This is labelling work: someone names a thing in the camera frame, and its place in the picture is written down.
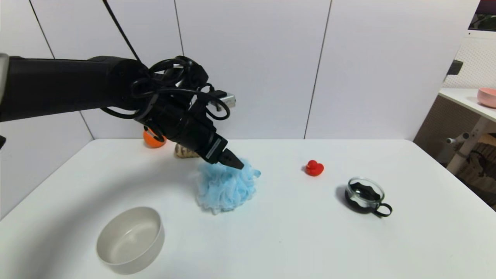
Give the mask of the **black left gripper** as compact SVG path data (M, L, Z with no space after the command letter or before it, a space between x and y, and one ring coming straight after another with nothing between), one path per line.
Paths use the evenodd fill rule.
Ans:
M244 163L226 147L228 141L217 133L206 110L170 110L169 139L196 152L206 162L221 163L241 170Z

